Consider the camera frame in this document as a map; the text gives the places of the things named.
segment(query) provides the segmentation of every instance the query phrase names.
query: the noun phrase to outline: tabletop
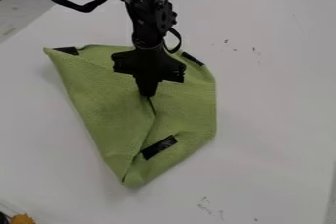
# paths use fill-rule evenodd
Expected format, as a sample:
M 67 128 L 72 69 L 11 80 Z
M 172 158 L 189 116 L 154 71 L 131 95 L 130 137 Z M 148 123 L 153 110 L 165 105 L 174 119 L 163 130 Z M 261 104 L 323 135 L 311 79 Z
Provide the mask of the tabletop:
M 0 45 L 0 201 L 40 223 L 324 223 L 336 1 L 171 1 L 184 50 L 217 81 L 215 139 L 140 189 L 120 185 L 42 48 L 131 45 L 131 23 L 119 0 L 55 6 Z

